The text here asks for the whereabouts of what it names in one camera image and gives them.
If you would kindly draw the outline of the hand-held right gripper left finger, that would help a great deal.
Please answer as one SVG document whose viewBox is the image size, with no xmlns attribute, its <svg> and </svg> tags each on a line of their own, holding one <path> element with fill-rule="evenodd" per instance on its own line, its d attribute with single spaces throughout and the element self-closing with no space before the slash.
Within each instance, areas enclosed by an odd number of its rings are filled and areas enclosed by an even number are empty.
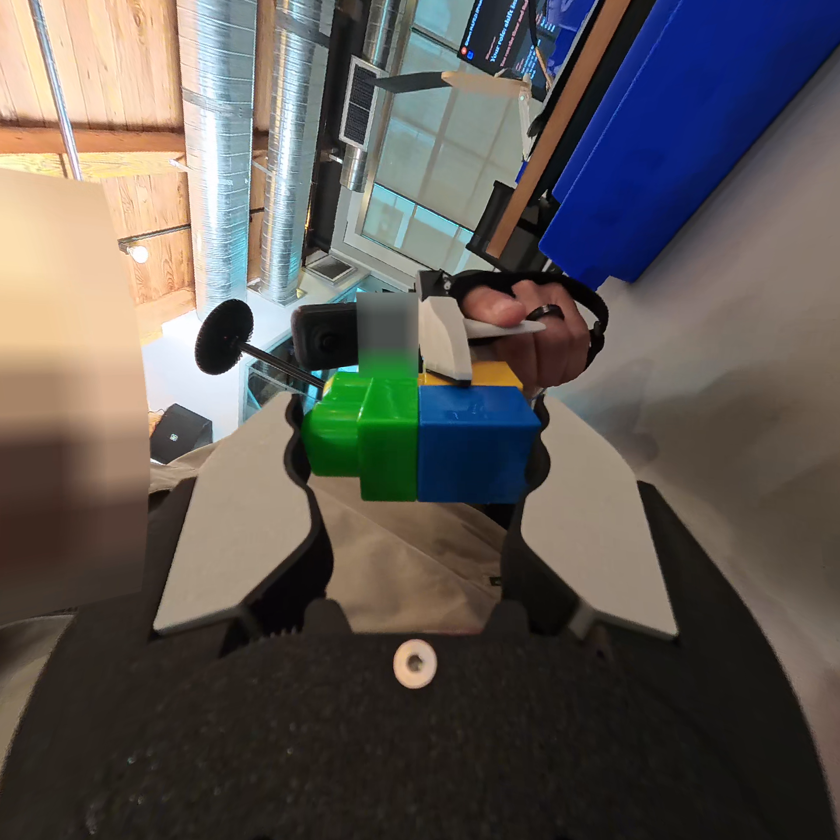
<svg viewBox="0 0 840 840">
<path fill-rule="evenodd" d="M 161 636 L 234 620 L 252 636 L 302 629 L 326 595 L 332 548 L 308 485 L 299 396 L 278 394 L 198 470 L 154 617 Z"/>
</svg>

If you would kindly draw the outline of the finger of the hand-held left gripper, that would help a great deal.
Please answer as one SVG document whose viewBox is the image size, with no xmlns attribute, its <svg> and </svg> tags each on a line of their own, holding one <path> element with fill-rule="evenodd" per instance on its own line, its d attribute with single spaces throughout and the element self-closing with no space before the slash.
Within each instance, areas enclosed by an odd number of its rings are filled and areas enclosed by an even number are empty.
<svg viewBox="0 0 840 840">
<path fill-rule="evenodd" d="M 464 317 L 456 300 L 428 297 L 418 303 L 419 350 L 425 371 L 455 384 L 471 384 L 470 340 L 496 340 L 546 329 L 545 323 L 524 321 L 511 328 Z"/>
</svg>

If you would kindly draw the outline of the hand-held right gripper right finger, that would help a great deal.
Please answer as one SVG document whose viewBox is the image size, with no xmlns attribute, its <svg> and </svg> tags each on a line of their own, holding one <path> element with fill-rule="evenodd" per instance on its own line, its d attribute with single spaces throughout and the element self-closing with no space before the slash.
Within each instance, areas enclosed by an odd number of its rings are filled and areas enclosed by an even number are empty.
<svg viewBox="0 0 840 840">
<path fill-rule="evenodd" d="M 583 639 L 603 623 L 665 641 L 678 635 L 635 474 L 556 398 L 541 422 L 527 486 L 503 544 L 503 598 L 537 634 Z"/>
</svg>

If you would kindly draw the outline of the yellow toy building block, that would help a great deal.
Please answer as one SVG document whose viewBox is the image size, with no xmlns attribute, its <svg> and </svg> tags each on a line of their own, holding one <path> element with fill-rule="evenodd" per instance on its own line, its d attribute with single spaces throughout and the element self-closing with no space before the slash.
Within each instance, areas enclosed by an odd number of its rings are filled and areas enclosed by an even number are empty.
<svg viewBox="0 0 840 840">
<path fill-rule="evenodd" d="M 469 382 L 456 381 L 432 371 L 424 371 L 418 375 L 417 383 L 420 386 L 440 385 L 458 388 L 470 386 L 515 387 L 523 392 L 523 385 L 510 366 L 499 360 L 474 360 L 471 365 Z"/>
</svg>

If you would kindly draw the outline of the blue toy building block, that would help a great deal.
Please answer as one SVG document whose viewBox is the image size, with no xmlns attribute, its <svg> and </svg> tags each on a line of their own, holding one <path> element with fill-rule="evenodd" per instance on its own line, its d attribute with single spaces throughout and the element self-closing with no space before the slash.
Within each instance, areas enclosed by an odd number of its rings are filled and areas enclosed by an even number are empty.
<svg viewBox="0 0 840 840">
<path fill-rule="evenodd" d="M 514 386 L 418 387 L 417 498 L 424 502 L 516 503 L 541 428 Z"/>
</svg>

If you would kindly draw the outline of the green toy building block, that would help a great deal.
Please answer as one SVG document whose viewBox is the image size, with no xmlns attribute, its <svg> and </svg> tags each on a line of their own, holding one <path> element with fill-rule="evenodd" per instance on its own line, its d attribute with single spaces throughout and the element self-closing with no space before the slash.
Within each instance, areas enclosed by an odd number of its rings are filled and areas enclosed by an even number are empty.
<svg viewBox="0 0 840 840">
<path fill-rule="evenodd" d="M 365 501 L 417 500 L 417 378 L 338 371 L 304 416 L 311 472 L 351 477 Z"/>
</svg>

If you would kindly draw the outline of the blue plastic bin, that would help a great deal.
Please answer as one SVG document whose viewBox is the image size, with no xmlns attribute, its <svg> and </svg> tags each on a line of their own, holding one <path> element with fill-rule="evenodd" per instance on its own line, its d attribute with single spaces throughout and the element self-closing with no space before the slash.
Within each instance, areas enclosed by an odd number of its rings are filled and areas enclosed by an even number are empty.
<svg viewBox="0 0 840 840">
<path fill-rule="evenodd" d="M 838 1 L 659 1 L 553 189 L 541 252 L 635 282 L 839 41 Z"/>
</svg>

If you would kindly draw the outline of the person's left hand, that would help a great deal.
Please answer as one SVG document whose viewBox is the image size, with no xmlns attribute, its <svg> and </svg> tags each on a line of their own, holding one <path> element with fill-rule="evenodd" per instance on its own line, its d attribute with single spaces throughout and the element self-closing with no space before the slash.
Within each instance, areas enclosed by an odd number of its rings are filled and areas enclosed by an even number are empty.
<svg viewBox="0 0 840 840">
<path fill-rule="evenodd" d="M 550 305 L 559 307 L 563 316 L 541 317 L 543 331 L 501 337 L 485 348 L 488 359 L 511 368 L 529 396 L 572 382 L 585 370 L 589 329 L 568 291 L 556 282 L 540 285 L 527 278 L 514 284 L 510 293 L 474 288 L 460 306 L 468 319 L 508 329 Z"/>
</svg>

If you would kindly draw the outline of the black disc on rod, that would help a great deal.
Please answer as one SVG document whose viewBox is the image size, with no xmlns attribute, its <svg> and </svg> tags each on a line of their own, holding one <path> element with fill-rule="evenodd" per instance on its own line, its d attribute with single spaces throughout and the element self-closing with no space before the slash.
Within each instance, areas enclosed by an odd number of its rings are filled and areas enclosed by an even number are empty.
<svg viewBox="0 0 840 840">
<path fill-rule="evenodd" d="M 324 380 L 250 344 L 253 330 L 254 315 L 245 301 L 232 299 L 219 304 L 206 315 L 197 333 L 197 368 L 207 375 L 221 375 L 233 369 L 246 354 L 322 392 Z"/>
</svg>

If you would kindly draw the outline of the black box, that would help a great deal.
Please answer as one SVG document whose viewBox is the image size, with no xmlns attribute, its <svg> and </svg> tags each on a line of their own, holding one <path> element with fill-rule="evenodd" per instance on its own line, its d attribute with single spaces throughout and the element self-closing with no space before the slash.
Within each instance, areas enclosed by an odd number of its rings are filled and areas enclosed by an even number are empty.
<svg viewBox="0 0 840 840">
<path fill-rule="evenodd" d="M 150 458 L 167 465 L 213 442 L 212 421 L 180 405 L 166 408 L 150 435 Z"/>
</svg>

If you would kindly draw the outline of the wooden side table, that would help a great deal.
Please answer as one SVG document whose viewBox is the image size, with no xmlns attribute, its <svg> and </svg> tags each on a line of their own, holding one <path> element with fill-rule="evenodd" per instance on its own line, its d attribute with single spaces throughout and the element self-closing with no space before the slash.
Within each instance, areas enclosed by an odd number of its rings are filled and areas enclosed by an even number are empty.
<svg viewBox="0 0 840 840">
<path fill-rule="evenodd" d="M 497 263 L 508 245 L 514 228 L 549 166 L 554 150 L 561 141 L 592 79 L 603 63 L 604 55 L 622 23 L 629 1 L 605 1 L 595 18 L 581 55 L 574 64 L 559 100 L 549 115 L 520 180 L 508 200 L 500 220 L 490 227 L 491 237 L 486 247 L 487 259 Z"/>
</svg>

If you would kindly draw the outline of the computer monitor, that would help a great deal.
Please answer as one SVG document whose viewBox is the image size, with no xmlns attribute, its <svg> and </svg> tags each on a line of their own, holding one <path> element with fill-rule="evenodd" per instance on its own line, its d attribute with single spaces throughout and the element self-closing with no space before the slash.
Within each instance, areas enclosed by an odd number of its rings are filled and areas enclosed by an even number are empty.
<svg viewBox="0 0 840 840">
<path fill-rule="evenodd" d="M 458 57 L 491 76 L 529 77 L 543 102 L 595 2 L 475 1 Z"/>
</svg>

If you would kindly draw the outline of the silver ventilation duct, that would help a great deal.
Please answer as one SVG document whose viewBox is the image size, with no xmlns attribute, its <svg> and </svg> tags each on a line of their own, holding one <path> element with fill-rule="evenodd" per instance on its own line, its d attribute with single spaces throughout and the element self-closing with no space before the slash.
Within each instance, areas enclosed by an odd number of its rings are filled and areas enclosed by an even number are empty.
<svg viewBox="0 0 840 840">
<path fill-rule="evenodd" d="M 298 298 L 333 13 L 276 2 L 259 293 L 283 307 Z"/>
<path fill-rule="evenodd" d="M 257 2 L 178 1 L 196 313 L 244 300 Z"/>
</svg>

